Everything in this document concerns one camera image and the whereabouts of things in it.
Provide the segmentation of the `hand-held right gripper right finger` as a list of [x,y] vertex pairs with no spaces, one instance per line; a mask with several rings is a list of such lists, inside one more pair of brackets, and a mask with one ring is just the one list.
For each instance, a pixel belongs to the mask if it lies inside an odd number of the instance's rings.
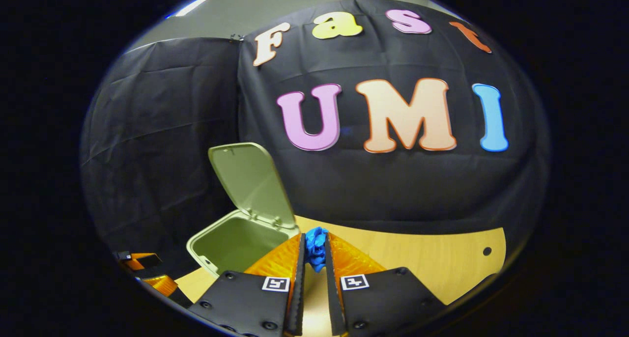
[[332,233],[324,248],[333,335],[397,337],[445,311],[409,268],[387,270]]

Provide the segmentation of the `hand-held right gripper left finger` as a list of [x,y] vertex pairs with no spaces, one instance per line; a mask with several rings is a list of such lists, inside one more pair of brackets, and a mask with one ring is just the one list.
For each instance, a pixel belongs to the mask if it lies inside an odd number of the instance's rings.
[[190,311],[246,337],[301,336],[305,258],[306,236],[298,234],[245,272],[222,273]]

